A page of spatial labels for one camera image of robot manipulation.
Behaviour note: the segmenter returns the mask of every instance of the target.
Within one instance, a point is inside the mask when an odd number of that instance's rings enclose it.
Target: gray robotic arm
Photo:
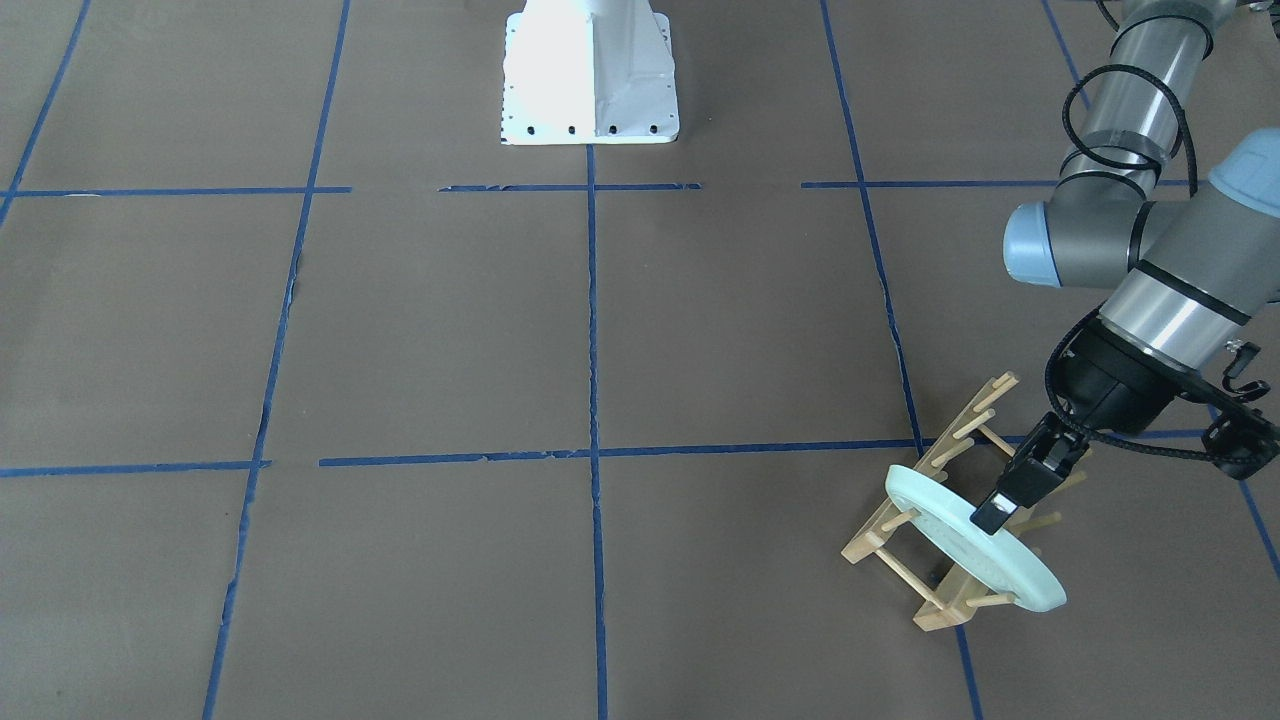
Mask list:
[[[1019,208],[1006,228],[1005,263],[1023,282],[1115,287],[1050,357],[1053,409],[1021,443],[972,520],[995,533],[1018,506],[1043,498],[1091,441],[1146,450],[1107,432],[1143,432],[1174,398],[1217,407],[1207,460],[1245,478],[1280,454],[1280,430],[1247,402],[1265,383],[1222,389],[1201,377],[1224,348],[1239,374],[1257,348],[1235,338],[1280,288],[1280,129],[1251,135],[1196,187],[1194,147],[1180,102],[1190,92],[1233,0],[1129,0],[1112,64],[1073,90],[1064,124],[1073,150],[1052,200]],[[1079,133],[1070,102],[1089,79],[1102,87]],[[1193,197],[1148,195],[1179,146]]]

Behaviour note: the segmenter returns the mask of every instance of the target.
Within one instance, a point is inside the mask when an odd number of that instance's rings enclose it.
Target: white plate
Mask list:
[[[1014,605],[1046,612],[1066,602],[1053,573],[1012,533],[988,536],[969,521],[973,505],[937,480],[910,468],[892,465],[884,489],[899,510],[915,509],[915,527],[978,582],[997,593],[1014,593]]]

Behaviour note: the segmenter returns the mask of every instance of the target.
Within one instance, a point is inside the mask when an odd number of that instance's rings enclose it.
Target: white mounting plate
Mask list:
[[[911,524],[978,582],[1014,593],[1014,605],[1046,612],[1066,602],[1066,591],[1036,553],[1001,528],[988,536],[969,520],[973,505],[933,478],[892,465],[884,489],[899,510],[919,510]]]
[[[506,51],[520,29],[520,17],[507,18]],[[671,53],[671,20],[654,13],[662,40]],[[599,133],[593,128],[539,126],[529,118],[520,97],[512,91],[509,79],[502,85],[502,143],[503,145],[657,145],[672,142],[680,135],[680,110],[676,105],[675,77],[637,82],[627,97],[611,104]]]

